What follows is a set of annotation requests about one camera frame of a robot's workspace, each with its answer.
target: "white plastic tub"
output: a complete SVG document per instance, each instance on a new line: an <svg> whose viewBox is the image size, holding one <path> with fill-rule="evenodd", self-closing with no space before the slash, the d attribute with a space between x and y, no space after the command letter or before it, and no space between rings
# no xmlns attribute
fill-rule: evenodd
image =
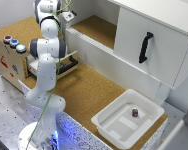
<svg viewBox="0 0 188 150"><path fill-rule="evenodd" d="M138 117L132 117L138 109ZM164 109L134 90L127 90L91 121L99 133L120 149L131 148L161 117Z"/></svg>

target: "small object in bin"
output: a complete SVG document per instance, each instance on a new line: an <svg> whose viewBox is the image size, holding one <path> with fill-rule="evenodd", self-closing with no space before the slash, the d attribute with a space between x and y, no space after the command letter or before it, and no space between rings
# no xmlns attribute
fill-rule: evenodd
<svg viewBox="0 0 188 150"><path fill-rule="evenodd" d="M19 41L16 39L13 39L10 41L10 47L11 48L16 48L16 46L19 44Z"/></svg>
<svg viewBox="0 0 188 150"><path fill-rule="evenodd" d="M6 35L4 37L4 44L9 44L12 39L13 39L12 36Z"/></svg>
<svg viewBox="0 0 188 150"><path fill-rule="evenodd" d="M16 52L18 53L24 53L26 52L26 47L25 45L19 44L16 46Z"/></svg>
<svg viewBox="0 0 188 150"><path fill-rule="evenodd" d="M138 110L137 109L132 109L132 116L138 117Z"/></svg>

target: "white cabinet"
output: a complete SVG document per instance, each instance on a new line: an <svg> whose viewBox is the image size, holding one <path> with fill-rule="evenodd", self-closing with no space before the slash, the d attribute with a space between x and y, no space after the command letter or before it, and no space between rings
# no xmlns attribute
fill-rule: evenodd
<svg viewBox="0 0 188 150"><path fill-rule="evenodd" d="M147 33L147 60L139 63ZM188 51L188 35L120 8L114 54L157 79L173 86Z"/></svg>

